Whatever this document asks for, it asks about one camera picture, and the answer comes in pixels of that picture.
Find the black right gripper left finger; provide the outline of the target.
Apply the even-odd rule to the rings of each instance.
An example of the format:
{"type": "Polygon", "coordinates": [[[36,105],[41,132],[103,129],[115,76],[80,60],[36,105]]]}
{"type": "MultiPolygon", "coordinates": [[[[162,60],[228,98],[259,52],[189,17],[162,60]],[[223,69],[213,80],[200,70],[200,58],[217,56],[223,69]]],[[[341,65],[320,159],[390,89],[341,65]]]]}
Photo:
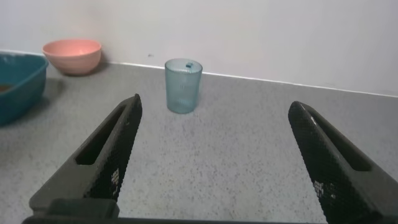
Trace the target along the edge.
{"type": "Polygon", "coordinates": [[[138,94],[120,102],[30,198],[33,212],[44,212],[61,198],[117,201],[141,118],[138,94]]]}

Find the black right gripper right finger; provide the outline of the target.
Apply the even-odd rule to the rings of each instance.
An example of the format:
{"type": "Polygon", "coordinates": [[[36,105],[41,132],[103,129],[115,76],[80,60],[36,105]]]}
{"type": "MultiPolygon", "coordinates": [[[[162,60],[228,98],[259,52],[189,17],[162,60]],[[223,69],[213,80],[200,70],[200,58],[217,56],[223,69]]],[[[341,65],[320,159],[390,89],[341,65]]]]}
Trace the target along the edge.
{"type": "Polygon", "coordinates": [[[311,106],[288,119],[328,223],[397,223],[397,181],[311,106]]]}

